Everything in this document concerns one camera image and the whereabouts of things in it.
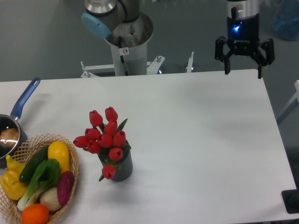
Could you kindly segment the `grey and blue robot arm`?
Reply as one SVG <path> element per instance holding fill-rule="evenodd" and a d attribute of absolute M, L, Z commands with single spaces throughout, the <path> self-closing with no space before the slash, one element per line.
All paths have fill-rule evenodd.
<path fill-rule="evenodd" d="M 140 11 L 137 0 L 86 0 L 86 12 L 81 20 L 92 34 L 104 39 L 111 47 L 116 76 L 159 74 L 164 62 L 157 56 L 147 61 L 147 43 L 153 34 L 151 19 Z M 230 57 L 249 56 L 262 68 L 275 59 L 271 38 L 259 39 L 259 2 L 257 0 L 227 0 L 225 5 L 227 36 L 215 41 L 214 57 L 224 64 L 229 74 Z"/>

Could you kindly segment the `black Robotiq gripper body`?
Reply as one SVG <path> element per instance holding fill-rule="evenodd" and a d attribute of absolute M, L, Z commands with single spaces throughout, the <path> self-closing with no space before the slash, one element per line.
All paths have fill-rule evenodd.
<path fill-rule="evenodd" d="M 227 17 L 229 52 L 227 56 L 259 55 L 259 13 L 249 17 L 238 17 L 237 12 L 231 12 Z"/>

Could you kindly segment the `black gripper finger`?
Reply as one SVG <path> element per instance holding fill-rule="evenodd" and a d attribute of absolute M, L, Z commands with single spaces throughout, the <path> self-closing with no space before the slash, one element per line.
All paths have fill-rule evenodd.
<path fill-rule="evenodd" d="M 274 61 L 274 41 L 269 38 L 265 41 L 254 41 L 250 45 L 250 57 L 257 63 L 258 79 L 262 78 L 262 67 Z"/>
<path fill-rule="evenodd" d="M 224 46 L 227 45 L 229 48 L 228 53 L 224 53 Z M 227 39 L 220 36 L 215 41 L 215 59 L 220 60 L 224 63 L 225 74 L 228 75 L 231 71 L 230 68 L 230 57 L 236 52 L 235 41 L 233 39 Z"/>

